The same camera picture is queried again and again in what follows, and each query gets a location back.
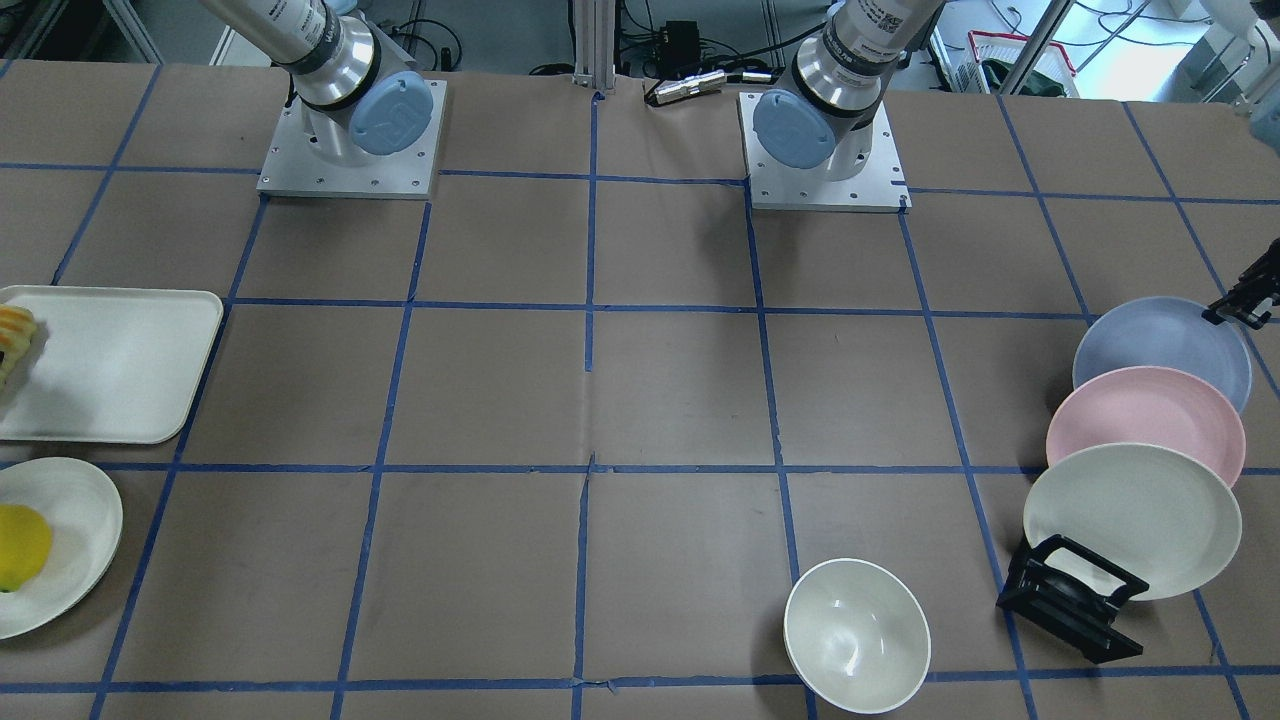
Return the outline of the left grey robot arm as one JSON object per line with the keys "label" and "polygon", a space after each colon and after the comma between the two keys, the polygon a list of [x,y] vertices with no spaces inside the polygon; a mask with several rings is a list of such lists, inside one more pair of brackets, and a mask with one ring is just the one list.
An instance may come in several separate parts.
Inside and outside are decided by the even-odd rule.
{"label": "left grey robot arm", "polygon": [[859,174],[876,117],[901,55],[916,46],[941,1],[838,1],[797,46],[786,72],[751,113],[751,132],[783,167]]}

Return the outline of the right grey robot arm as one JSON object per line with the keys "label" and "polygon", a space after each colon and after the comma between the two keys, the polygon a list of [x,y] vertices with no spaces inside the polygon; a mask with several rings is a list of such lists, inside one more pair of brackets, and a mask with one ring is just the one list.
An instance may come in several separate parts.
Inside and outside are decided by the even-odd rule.
{"label": "right grey robot arm", "polygon": [[[252,363],[298,389],[357,384],[371,416],[347,448],[300,432],[234,430],[209,410],[169,489],[197,479],[339,480],[360,534],[390,528],[411,480],[531,480],[575,511],[589,471],[626,480],[724,479],[762,488],[870,466],[1011,474],[1023,461],[952,441],[988,361],[1038,380],[1070,372],[1079,340],[1143,297],[1221,295],[1277,237],[1277,154],[1208,104],[888,92],[904,178],[886,214],[760,210],[737,90],[649,108],[646,82],[598,94],[567,76],[419,73],[443,90],[436,152],[370,154],[349,117],[403,70],[375,24],[320,1],[212,1],[251,27],[268,70],[166,65],[143,120],[193,79],[196,127],[175,176],[141,177],[210,256],[179,256],[214,319],[215,389]],[[760,421],[741,448],[649,436],[430,430],[452,380],[517,389],[550,377],[655,372],[662,389],[728,375]],[[413,419],[420,410],[424,418]]]}

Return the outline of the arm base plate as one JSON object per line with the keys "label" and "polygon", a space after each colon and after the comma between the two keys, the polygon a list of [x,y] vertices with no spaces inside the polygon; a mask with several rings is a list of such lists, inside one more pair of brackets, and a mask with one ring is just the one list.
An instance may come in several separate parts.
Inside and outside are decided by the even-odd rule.
{"label": "arm base plate", "polygon": [[449,85],[428,79],[431,119],[407,149],[385,156],[356,146],[334,120],[294,100],[279,115],[257,191],[283,199],[379,199],[426,201],[448,108]]}
{"label": "arm base plate", "polygon": [[829,160],[812,169],[786,167],[769,155],[754,128],[760,92],[739,95],[742,150],[751,204],[760,210],[905,213],[913,206],[888,108],[874,123],[842,141]]}

